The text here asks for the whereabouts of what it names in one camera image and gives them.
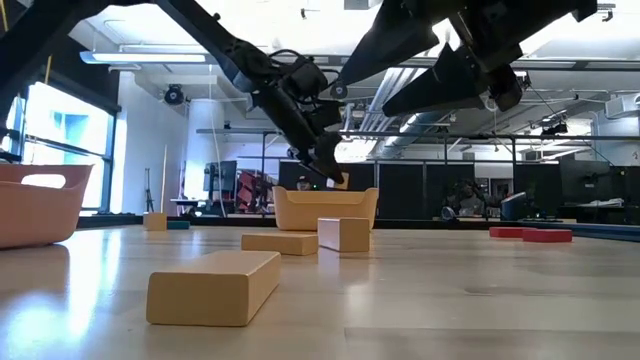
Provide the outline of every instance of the tan basket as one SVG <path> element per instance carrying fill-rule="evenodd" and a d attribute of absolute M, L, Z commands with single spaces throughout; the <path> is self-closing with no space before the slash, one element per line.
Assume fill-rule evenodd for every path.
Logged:
<path fill-rule="evenodd" d="M 0 248 L 47 245 L 71 237 L 93 165 L 0 165 Z M 29 175 L 62 175 L 61 189 L 23 185 Z"/>
<path fill-rule="evenodd" d="M 275 186 L 273 196 L 280 230 L 316 231 L 318 219 L 323 217 L 365 218 L 373 229 L 378 204 L 376 188 L 364 192 L 287 191 Z"/>

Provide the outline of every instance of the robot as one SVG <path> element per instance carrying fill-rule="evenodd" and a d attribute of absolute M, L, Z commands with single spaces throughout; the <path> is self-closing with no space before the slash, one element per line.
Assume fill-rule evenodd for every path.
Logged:
<path fill-rule="evenodd" d="M 449 18 L 463 45 L 455 51 L 445 46 L 435 67 L 390 99 L 384 112 L 480 106 L 478 95 L 487 89 L 506 111 L 522 97 L 509 66 L 522 55 L 517 44 L 568 12 L 580 21 L 597 10 L 596 0 L 385 0 L 331 84 L 312 58 L 292 50 L 267 55 L 230 34 L 219 24 L 220 15 L 210 16 L 195 0 L 35 0 L 0 38 L 0 118 L 6 119 L 14 96 L 78 21 L 109 5 L 143 3 L 160 6 L 216 58 L 231 83 L 250 94 L 282 131 L 290 157 L 337 183 L 344 181 L 334 156 L 342 138 L 325 128 L 341 122 L 343 104 L 319 99 L 324 90 L 344 98 L 348 85 L 437 45 L 431 27 Z M 285 52 L 296 60 L 274 59 Z M 0 123 L 0 138 L 7 133 Z"/>

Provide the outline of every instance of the red block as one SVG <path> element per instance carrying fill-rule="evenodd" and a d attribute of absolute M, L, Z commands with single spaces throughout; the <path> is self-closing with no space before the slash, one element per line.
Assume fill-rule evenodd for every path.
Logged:
<path fill-rule="evenodd" d="M 507 227 L 492 227 L 489 228 L 489 235 L 495 238 L 522 238 L 522 232 L 529 228 L 507 228 Z"/>
<path fill-rule="evenodd" d="M 573 231 L 527 229 L 522 233 L 522 240 L 536 243 L 568 243 L 573 241 Z"/>

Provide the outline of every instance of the ceiling light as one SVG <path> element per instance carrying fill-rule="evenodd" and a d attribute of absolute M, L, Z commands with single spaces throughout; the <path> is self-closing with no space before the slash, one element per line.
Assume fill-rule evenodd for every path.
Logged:
<path fill-rule="evenodd" d="M 136 63 L 204 63 L 204 54 L 154 54 L 154 53 L 94 53 L 83 51 L 80 57 L 87 64 L 136 64 Z"/>

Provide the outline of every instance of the rectangular wooden block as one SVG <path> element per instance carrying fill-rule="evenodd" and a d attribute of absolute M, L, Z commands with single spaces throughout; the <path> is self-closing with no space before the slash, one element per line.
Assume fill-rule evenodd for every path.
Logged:
<path fill-rule="evenodd" d="M 283 255 L 312 255 L 318 252 L 316 233 L 243 234 L 242 250 L 277 251 Z"/>
<path fill-rule="evenodd" d="M 369 235 L 369 219 L 318 219 L 318 241 L 322 247 L 339 252 L 367 252 Z"/>
<path fill-rule="evenodd" d="M 167 231 L 167 214 L 147 213 L 142 215 L 142 225 L 147 231 Z"/>
<path fill-rule="evenodd" d="M 280 281 L 280 254 L 217 251 L 151 274 L 147 321 L 162 325 L 246 326 Z"/>

